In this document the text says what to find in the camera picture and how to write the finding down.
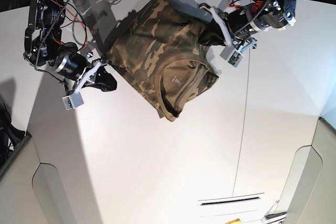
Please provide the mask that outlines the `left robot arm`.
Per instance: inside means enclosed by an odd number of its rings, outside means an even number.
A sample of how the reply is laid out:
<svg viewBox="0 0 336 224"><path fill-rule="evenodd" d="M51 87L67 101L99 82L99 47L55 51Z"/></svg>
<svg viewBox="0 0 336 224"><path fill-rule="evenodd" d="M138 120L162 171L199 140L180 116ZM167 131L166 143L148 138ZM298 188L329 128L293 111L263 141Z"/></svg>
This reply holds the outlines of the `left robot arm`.
<svg viewBox="0 0 336 224"><path fill-rule="evenodd" d="M277 30L293 26L296 22L297 0L228 0L225 12L206 3L199 4L212 16L211 22L199 36L204 46L233 46L238 49L253 41L253 35L268 28Z"/></svg>

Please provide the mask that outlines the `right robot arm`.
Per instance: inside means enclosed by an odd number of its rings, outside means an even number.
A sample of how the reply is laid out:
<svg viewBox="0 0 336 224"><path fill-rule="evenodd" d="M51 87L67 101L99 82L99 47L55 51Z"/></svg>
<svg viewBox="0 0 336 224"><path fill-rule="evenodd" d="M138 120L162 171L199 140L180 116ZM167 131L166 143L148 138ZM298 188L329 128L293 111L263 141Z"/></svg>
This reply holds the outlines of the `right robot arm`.
<svg viewBox="0 0 336 224"><path fill-rule="evenodd" d="M71 14L70 0L30 0L24 34L23 57L36 71L45 72L64 86L67 95L92 87L103 92L117 88L115 78L101 59L89 61L74 42L61 39L64 21Z"/></svg>

